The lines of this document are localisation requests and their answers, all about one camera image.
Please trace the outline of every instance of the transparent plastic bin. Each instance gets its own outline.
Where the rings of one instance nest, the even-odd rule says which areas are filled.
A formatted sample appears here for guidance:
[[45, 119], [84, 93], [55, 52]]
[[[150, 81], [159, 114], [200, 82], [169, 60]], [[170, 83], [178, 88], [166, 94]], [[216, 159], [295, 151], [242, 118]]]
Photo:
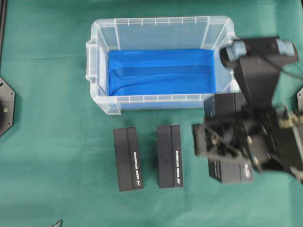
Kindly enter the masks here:
[[239, 90], [233, 71], [220, 61], [219, 50], [236, 39], [229, 17], [157, 17], [100, 19], [91, 26], [86, 43], [86, 79], [90, 96], [109, 115], [124, 109], [203, 107], [212, 94], [107, 96], [108, 52], [111, 50], [214, 50], [216, 93]]

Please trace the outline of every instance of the blue fabric lining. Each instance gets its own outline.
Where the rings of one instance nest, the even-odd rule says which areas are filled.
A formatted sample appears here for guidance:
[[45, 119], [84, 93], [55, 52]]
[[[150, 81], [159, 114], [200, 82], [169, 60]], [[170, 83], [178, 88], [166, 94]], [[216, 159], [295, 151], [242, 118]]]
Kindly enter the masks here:
[[214, 92], [212, 50], [109, 52], [109, 96]]

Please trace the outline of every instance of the green tablecloth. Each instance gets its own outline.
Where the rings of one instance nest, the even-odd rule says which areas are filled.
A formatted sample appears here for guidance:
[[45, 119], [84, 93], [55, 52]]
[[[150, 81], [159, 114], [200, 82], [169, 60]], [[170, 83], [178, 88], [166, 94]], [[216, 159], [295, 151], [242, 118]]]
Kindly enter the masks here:
[[[0, 138], [0, 226], [303, 225], [303, 186], [284, 173], [248, 185], [208, 177], [193, 152], [201, 109], [123, 111], [108, 116], [89, 95], [85, 42], [99, 18], [227, 15], [238, 37], [279, 34], [302, 57], [299, 0], [8, 0], [1, 76], [16, 91], [14, 126]], [[302, 64], [286, 67], [301, 73]], [[295, 106], [303, 81], [283, 75], [275, 103]], [[184, 189], [160, 190], [156, 126], [180, 124]], [[118, 192], [113, 128], [136, 126], [145, 188]]]

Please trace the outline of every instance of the black cable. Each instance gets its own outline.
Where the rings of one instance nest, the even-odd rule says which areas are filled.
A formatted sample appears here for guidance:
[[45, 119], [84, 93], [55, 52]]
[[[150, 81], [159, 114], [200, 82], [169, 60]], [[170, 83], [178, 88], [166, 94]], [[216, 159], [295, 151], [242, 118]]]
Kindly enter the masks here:
[[294, 74], [294, 73], [291, 73], [291, 72], [287, 72], [285, 71], [281, 66], [273, 63], [268, 57], [264, 56], [263, 54], [261, 53], [258, 53], [259, 57], [261, 57], [263, 60], [265, 60], [268, 64], [272, 65], [273, 67], [275, 67], [277, 70], [285, 73], [286, 75], [288, 76], [291, 76], [291, 77], [294, 77], [294, 78], [298, 78], [298, 79], [302, 79], [303, 80], [303, 77], [300, 76], [300, 75], [297, 75], [297, 74]]

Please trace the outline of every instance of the black rectangular block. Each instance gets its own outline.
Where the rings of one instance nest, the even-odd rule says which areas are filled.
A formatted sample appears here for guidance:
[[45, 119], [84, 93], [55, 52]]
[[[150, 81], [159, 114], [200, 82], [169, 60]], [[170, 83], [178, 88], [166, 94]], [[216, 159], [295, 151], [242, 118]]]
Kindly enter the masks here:
[[209, 175], [222, 183], [248, 183], [253, 181], [253, 169], [249, 162], [208, 160]]
[[135, 127], [114, 129], [119, 191], [143, 188], [141, 160]]
[[242, 93], [215, 94], [204, 101], [205, 118], [228, 117], [246, 104]]
[[183, 187], [180, 126], [159, 125], [157, 142], [159, 187]]

